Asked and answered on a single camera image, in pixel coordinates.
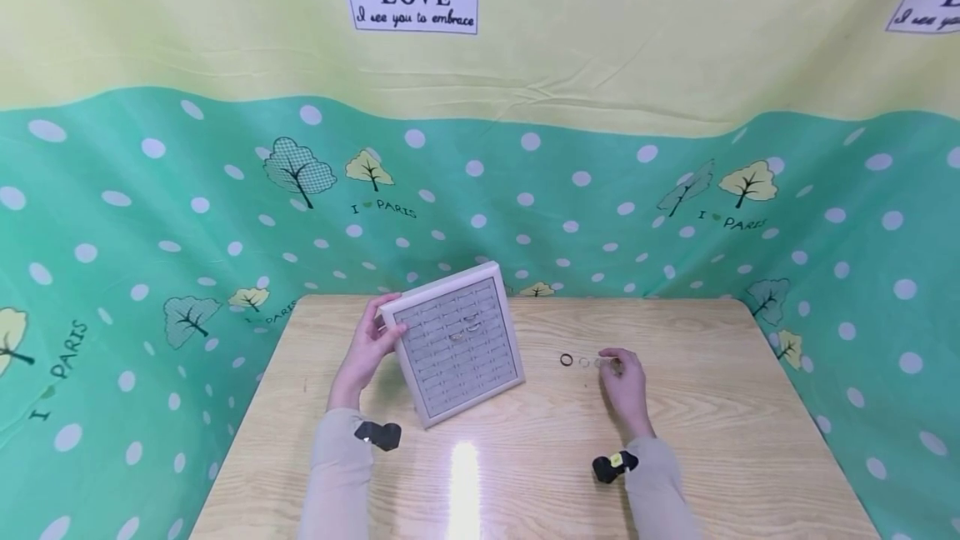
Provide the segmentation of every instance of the right hand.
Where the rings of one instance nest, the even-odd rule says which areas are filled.
[[[634,438],[656,438],[647,413],[647,376],[637,354],[624,348],[605,348],[600,356],[620,362],[619,373],[613,370],[610,361],[600,364],[602,385],[617,415]]]

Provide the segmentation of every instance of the white polka dot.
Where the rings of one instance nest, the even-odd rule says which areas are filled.
[[[30,271],[30,277],[33,278],[33,281],[39,283],[40,286],[50,286],[54,281],[54,276],[50,275],[50,271],[38,262],[30,263],[27,270]]]
[[[477,178],[479,175],[483,174],[483,164],[478,160],[473,160],[467,163],[467,175],[473,175],[474,178]]]
[[[844,321],[837,327],[837,333],[840,334],[842,339],[853,340],[857,337],[857,326],[854,326],[850,321]]]
[[[128,207],[133,203],[127,194],[113,190],[103,192],[100,194],[100,198],[102,198],[106,204],[113,205],[114,207]]]
[[[117,540],[130,540],[133,538],[133,534],[137,533],[137,530],[140,528],[140,518],[133,517],[128,519],[124,525],[120,528],[120,532],[117,533]]]
[[[892,232],[903,225],[903,213],[899,211],[888,211],[883,214],[883,229]]]
[[[70,518],[66,515],[63,517],[54,520],[50,523],[46,529],[40,533],[40,538],[38,540],[63,540],[63,536],[66,535],[70,529]]]
[[[301,119],[307,125],[317,125],[323,121],[323,115],[317,107],[312,104],[305,104],[301,107]]]
[[[867,471],[870,472],[870,475],[877,479],[886,479],[887,478],[887,469],[883,464],[882,460],[876,457],[870,457],[867,459]]]
[[[863,408],[864,406],[863,394],[856,388],[847,388],[847,400],[850,401],[854,407]]]
[[[200,110],[200,107],[194,103],[189,102],[189,100],[181,100],[181,109],[192,118],[202,119],[203,111]]]
[[[78,244],[73,249],[73,256],[81,263],[90,263],[97,257],[97,248],[93,244]]]
[[[210,210],[210,201],[203,197],[196,197],[190,201],[190,208],[195,213],[206,213]]]
[[[133,442],[127,446],[127,465],[140,463],[140,457],[143,457],[143,445],[139,442]]]
[[[11,211],[19,211],[27,204],[27,198],[19,188],[13,186],[0,187],[0,203]]]
[[[426,136],[418,129],[410,129],[403,135],[403,140],[407,141],[410,148],[423,148],[423,144],[426,142]]]
[[[916,352],[904,352],[899,358],[899,368],[909,375],[920,373],[923,369],[923,359]]]
[[[537,150],[539,148],[539,136],[533,132],[527,132],[520,136],[520,146],[524,150]]]
[[[833,424],[823,415],[817,415],[817,427],[823,433],[830,433],[830,430],[833,430]]]
[[[828,209],[827,212],[823,214],[823,217],[830,223],[841,223],[847,218],[847,212],[840,209],[840,207],[832,207],[832,209]]]
[[[227,172],[227,175],[229,175],[230,178],[233,178],[235,180],[242,180],[244,178],[243,172],[241,172],[239,167],[236,167],[233,165],[226,165],[226,166],[223,166],[223,171]]]
[[[47,122],[46,119],[33,119],[27,124],[27,129],[33,136],[47,142],[63,142],[66,140],[66,132],[63,128],[54,122]]]
[[[117,378],[117,385],[122,393],[130,393],[134,386],[137,386],[137,375],[133,371],[125,371]]]
[[[167,532],[167,540],[176,540],[177,536],[183,529],[183,520],[178,519],[174,522],[174,525],[170,526],[169,532]]]
[[[163,142],[158,141],[155,137],[147,137],[143,142],[140,142],[140,150],[151,159],[159,159],[167,152]]]
[[[943,440],[935,437],[934,434],[930,432],[920,432],[920,441],[923,443],[923,446],[927,447],[928,451],[936,454],[937,457],[947,456],[947,445],[943,444]]]
[[[60,453],[71,451],[80,443],[82,436],[83,428],[80,427],[80,424],[71,422],[71,424],[61,427],[61,431],[57,432],[57,437],[54,438],[54,447]]]
[[[864,165],[867,169],[870,169],[871,172],[882,172],[883,169],[889,168],[893,163],[893,157],[885,153],[879,153],[867,159]]]
[[[590,174],[587,172],[576,172],[573,174],[573,178],[571,179],[573,180],[574,184],[582,188],[590,183]]]
[[[655,144],[647,144],[646,147],[637,150],[637,160],[640,163],[650,163],[657,158],[657,153],[659,153],[659,151]]]
[[[857,138],[860,137],[860,134],[862,134],[862,133],[865,132],[865,131],[867,131],[867,129],[866,129],[865,127],[860,127],[860,128],[858,128],[858,129],[853,130],[852,133],[851,133],[851,135],[850,135],[850,136],[847,136],[847,137],[845,138],[845,140],[842,141],[842,145],[843,145],[844,147],[851,146],[851,144],[853,144],[853,142],[854,142],[855,140],[857,140]]]
[[[150,293],[150,287],[146,283],[138,283],[137,286],[130,288],[130,298],[135,301],[141,301]]]

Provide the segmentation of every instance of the love sign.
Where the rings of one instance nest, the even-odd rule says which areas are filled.
[[[377,31],[478,33],[478,0],[348,0],[353,26]]]

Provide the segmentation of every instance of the yellow tree print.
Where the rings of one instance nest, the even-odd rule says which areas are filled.
[[[17,346],[23,342],[23,334],[27,331],[27,314],[15,308],[0,310],[0,376],[10,368],[13,359],[33,365],[33,357],[17,352]]]
[[[738,169],[720,180],[722,190],[737,194],[737,209],[743,205],[743,199],[770,200],[777,195],[777,186],[774,185],[774,172],[771,172],[766,161],[751,162],[749,166]]]
[[[393,185],[393,178],[390,177],[390,173],[387,173],[380,166],[380,162],[366,150],[361,150],[357,156],[353,157],[352,161],[347,163],[347,178],[372,182],[375,193],[380,192],[378,182],[387,186]]]
[[[238,307],[250,307],[253,311],[260,313],[259,307],[267,301],[267,298],[270,298],[270,292],[266,288],[248,287],[238,289],[227,302]]]

